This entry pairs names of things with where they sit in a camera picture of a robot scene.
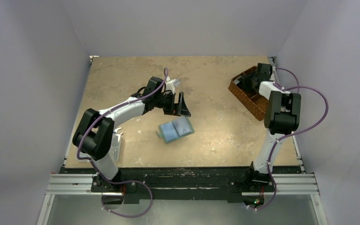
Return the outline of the brown woven divided basket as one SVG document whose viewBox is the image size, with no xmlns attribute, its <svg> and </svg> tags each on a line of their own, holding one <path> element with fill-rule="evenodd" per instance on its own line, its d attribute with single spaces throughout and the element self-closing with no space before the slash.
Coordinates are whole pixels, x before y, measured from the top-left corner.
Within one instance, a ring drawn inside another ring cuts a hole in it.
<svg viewBox="0 0 360 225">
<path fill-rule="evenodd" d="M 228 89 L 258 121 L 262 121 L 264 120 L 266 114 L 268 100 L 255 91 L 245 92 L 234 83 L 234 81 L 241 75 L 255 72 L 256 69 L 257 66 L 250 67 L 249 69 L 233 77 Z"/>
</svg>

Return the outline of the green card holder wallet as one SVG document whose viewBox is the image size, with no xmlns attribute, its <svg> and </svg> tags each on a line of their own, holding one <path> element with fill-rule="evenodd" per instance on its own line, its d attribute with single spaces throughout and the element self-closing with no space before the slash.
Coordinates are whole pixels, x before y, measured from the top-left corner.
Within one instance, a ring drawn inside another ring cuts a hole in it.
<svg viewBox="0 0 360 225">
<path fill-rule="evenodd" d="M 165 144 L 168 144 L 194 134 L 195 130 L 188 117 L 181 116 L 178 119 L 159 125 L 156 133 Z"/>
</svg>

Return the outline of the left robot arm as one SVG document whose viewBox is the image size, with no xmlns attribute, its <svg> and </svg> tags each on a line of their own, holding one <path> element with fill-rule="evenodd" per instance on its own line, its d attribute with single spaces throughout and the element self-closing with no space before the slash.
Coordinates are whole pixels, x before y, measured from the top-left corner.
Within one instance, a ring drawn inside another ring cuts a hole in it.
<svg viewBox="0 0 360 225">
<path fill-rule="evenodd" d="M 115 164 L 112 142 L 115 129 L 128 120 L 160 108 L 165 115 L 190 117 L 191 112 L 184 102 L 183 92 L 175 93 L 179 79 L 163 80 L 151 77 L 146 86 L 141 87 L 128 99 L 113 107 L 94 110 L 87 109 L 72 139 L 78 150 L 89 156 L 103 179 L 103 186 L 110 192 L 121 186 L 120 171 Z"/>
</svg>

